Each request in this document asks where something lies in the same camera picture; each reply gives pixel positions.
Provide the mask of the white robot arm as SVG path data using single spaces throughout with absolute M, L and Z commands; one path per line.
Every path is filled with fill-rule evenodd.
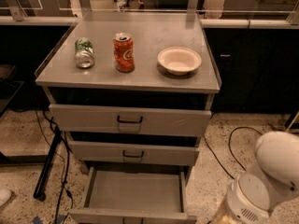
M 254 162 L 228 187 L 210 224 L 263 224 L 281 203 L 299 196 L 299 136 L 263 134 Z

